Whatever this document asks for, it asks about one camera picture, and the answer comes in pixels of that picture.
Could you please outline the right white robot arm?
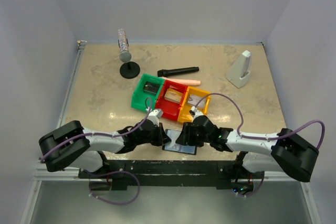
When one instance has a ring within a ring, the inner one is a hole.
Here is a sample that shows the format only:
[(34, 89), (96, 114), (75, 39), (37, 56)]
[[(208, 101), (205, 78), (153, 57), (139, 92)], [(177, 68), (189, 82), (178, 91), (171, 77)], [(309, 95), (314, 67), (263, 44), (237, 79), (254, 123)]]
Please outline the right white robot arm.
[(309, 182), (319, 150), (290, 129), (279, 133), (244, 135), (233, 128), (217, 127), (205, 115), (184, 123), (176, 143), (202, 147), (208, 143), (220, 152), (244, 152), (234, 172), (245, 178), (256, 172), (284, 172), (289, 177)]

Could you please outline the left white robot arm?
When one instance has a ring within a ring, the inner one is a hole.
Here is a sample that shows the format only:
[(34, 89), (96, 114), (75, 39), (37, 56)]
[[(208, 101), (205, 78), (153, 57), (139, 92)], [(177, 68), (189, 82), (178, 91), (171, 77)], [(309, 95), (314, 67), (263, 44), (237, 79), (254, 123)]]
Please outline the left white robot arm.
[(146, 119), (134, 127), (125, 127), (116, 132), (95, 132), (71, 121), (39, 140), (42, 152), (40, 162), (49, 172), (61, 171), (67, 167), (77, 167), (103, 178), (108, 174), (109, 165), (103, 151), (125, 154), (137, 146), (151, 144), (164, 146), (171, 139), (165, 133), (162, 123)]

